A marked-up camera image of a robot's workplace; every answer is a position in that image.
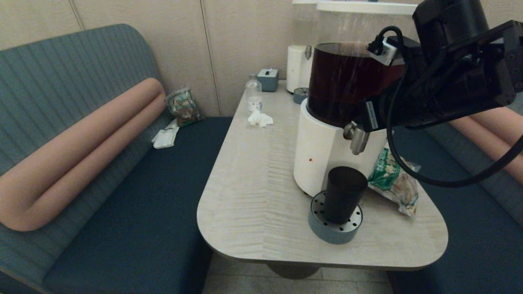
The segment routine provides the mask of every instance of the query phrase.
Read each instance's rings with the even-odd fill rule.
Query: dark liquid
[[[307,109],[316,119],[343,128],[358,115],[358,101],[379,95],[403,74],[369,56],[364,43],[324,43],[314,49]]]

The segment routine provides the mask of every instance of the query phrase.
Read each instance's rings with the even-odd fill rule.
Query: gray striped backrest
[[[0,175],[148,77],[161,81],[151,49],[128,25],[0,52]],[[168,121],[167,113],[160,116],[42,229],[20,233],[0,225],[0,270],[44,291],[46,272]]]
[[[519,94],[509,108],[523,115],[523,95]],[[426,131],[471,174],[493,164],[490,157],[447,123]],[[482,181],[481,185],[523,227],[523,187],[506,171]]]

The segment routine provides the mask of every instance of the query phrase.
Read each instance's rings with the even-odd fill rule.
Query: plastic bottle
[[[249,81],[245,84],[245,96],[247,96],[247,110],[262,111],[262,84],[256,79],[256,74],[249,75]]]

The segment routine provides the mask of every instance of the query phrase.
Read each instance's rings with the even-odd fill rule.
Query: snack bag
[[[407,165],[415,171],[419,170],[419,166],[415,164],[407,162]],[[400,212],[410,217],[416,214],[418,203],[417,181],[396,162],[388,143],[381,151],[374,171],[370,175],[369,187],[385,198],[398,203]]]
[[[178,126],[180,128],[203,119],[203,117],[200,116],[200,110],[198,110],[198,106],[196,106],[189,88],[185,87],[172,92],[165,98],[165,101],[167,102],[169,112],[178,120]]]

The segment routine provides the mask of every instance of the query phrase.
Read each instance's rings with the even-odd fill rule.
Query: dark blue seat cushion
[[[422,175],[470,176],[426,132],[397,128],[395,138],[400,154],[420,164]],[[395,293],[523,293],[523,229],[501,205],[480,185],[422,186],[445,219],[449,243],[443,256],[422,270],[389,272]]]
[[[181,128],[175,146],[150,150],[44,279],[57,293],[201,293],[212,251],[198,201],[231,118]]]

